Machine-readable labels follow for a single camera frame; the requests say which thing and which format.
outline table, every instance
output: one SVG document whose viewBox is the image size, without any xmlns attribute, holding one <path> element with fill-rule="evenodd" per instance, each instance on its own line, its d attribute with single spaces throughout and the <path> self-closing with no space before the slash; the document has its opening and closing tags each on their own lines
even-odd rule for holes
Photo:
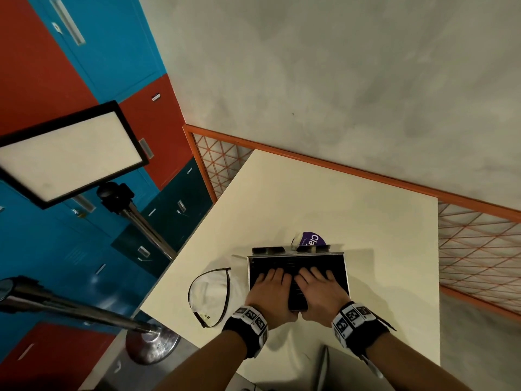
<svg viewBox="0 0 521 391">
<path fill-rule="evenodd" d="M 252 247 L 288 245 L 312 231 L 345 251 L 351 298 L 389 321 L 402 341 L 439 364 L 437 199 L 260 150 L 225 190 L 141 309 L 198 347 L 203 329 L 187 302 L 210 262 Z M 310 389 L 321 345 L 341 349 L 331 329 L 306 322 L 270 331 L 238 373 L 260 388 Z"/>
</svg>

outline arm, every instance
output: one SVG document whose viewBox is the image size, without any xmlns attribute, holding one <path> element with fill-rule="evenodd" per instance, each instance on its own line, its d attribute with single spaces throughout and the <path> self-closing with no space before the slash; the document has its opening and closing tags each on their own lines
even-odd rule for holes
<svg viewBox="0 0 521 391">
<path fill-rule="evenodd" d="M 325 278 L 318 269 L 301 269 L 295 281 L 308 303 L 302 317 L 331 327 L 340 309 L 351 301 L 331 271 Z M 400 391 L 471 391 L 463 383 L 390 333 L 366 349 L 367 357 L 391 385 Z"/>
<path fill-rule="evenodd" d="M 261 274 L 257 278 L 246 297 L 245 304 L 262 313 L 268 329 L 296 321 L 297 316 L 288 310 L 290 285 L 289 274 L 284 274 L 282 269 L 270 269 L 266 277 Z M 246 343 L 241 336 L 225 330 L 174 369 L 154 391 L 224 391 L 246 353 Z"/>
</svg>

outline red locker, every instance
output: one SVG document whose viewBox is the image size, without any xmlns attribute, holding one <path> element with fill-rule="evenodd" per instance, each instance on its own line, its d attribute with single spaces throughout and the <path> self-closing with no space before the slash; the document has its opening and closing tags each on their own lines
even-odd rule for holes
<svg viewBox="0 0 521 391">
<path fill-rule="evenodd" d="M 192 157 L 183 132 L 185 119 L 170 79 L 165 74 L 127 98 L 120 107 L 138 140 L 145 138 L 154 154 L 145 169 L 157 187 L 163 189 Z"/>
<path fill-rule="evenodd" d="M 114 338 L 39 322 L 0 364 L 0 389 L 76 391 Z"/>
<path fill-rule="evenodd" d="M 0 0 L 0 135 L 96 99 L 27 0 Z"/>
</svg>

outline purple label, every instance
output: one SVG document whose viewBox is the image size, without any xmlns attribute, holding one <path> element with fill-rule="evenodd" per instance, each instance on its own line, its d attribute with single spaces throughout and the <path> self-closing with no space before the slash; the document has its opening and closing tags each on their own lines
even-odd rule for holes
<svg viewBox="0 0 521 391">
<path fill-rule="evenodd" d="M 299 245 L 326 245 L 326 242 L 316 233 L 304 232 Z"/>
</svg>

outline blank white sign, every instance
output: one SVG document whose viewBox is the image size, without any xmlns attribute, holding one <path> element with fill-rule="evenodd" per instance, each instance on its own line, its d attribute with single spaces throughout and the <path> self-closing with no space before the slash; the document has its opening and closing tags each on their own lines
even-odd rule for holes
<svg viewBox="0 0 521 391">
<path fill-rule="evenodd" d="M 0 147 L 0 166 L 46 202 L 141 161 L 115 112 Z"/>
</svg>

